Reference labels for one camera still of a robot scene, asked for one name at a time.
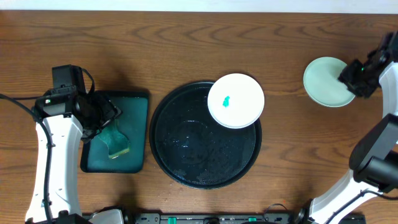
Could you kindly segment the yellow green sponge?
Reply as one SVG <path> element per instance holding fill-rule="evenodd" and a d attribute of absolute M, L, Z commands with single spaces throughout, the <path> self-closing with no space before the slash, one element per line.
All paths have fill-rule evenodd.
<path fill-rule="evenodd" d="M 115 159 L 130 151 L 130 140 L 119 130 L 118 119 L 105 127 L 98 138 L 107 146 L 110 159 Z"/>

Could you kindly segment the mint green plate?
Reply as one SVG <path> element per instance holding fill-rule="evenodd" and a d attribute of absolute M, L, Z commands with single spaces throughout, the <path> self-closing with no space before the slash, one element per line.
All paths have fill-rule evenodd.
<path fill-rule="evenodd" d="M 347 86 L 338 80 L 346 66 L 346 63 L 334 57 L 317 58 L 306 67 L 303 85 L 340 86 L 347 89 Z"/>
<path fill-rule="evenodd" d="M 309 97 L 319 105 L 338 108 L 351 103 L 355 95 L 340 86 L 305 85 Z"/>

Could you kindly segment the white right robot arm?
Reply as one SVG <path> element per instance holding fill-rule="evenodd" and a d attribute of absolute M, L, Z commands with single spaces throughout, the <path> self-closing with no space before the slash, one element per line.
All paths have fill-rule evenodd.
<path fill-rule="evenodd" d="M 364 63 L 353 60 L 335 80 L 357 97 L 381 88 L 383 116 L 354 147 L 347 173 L 301 209 L 296 223 L 339 223 L 362 203 L 388 199 L 397 188 L 397 32 L 386 34 Z"/>

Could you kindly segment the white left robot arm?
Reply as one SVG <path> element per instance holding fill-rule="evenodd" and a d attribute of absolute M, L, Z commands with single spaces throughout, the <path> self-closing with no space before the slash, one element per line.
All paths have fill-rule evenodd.
<path fill-rule="evenodd" d="M 39 150 L 26 223 L 57 223 L 82 214 L 77 192 L 78 148 L 122 113 L 94 85 L 85 87 L 87 73 L 76 65 L 54 67 L 53 87 L 31 109 Z"/>

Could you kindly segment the white plate with green stain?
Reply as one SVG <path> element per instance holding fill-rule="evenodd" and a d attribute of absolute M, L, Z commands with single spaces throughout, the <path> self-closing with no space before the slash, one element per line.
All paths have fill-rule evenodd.
<path fill-rule="evenodd" d="M 226 128 L 241 129 L 259 119 L 265 96 L 254 78 L 242 73 L 231 73 L 214 82 L 207 104 L 217 123 Z"/>

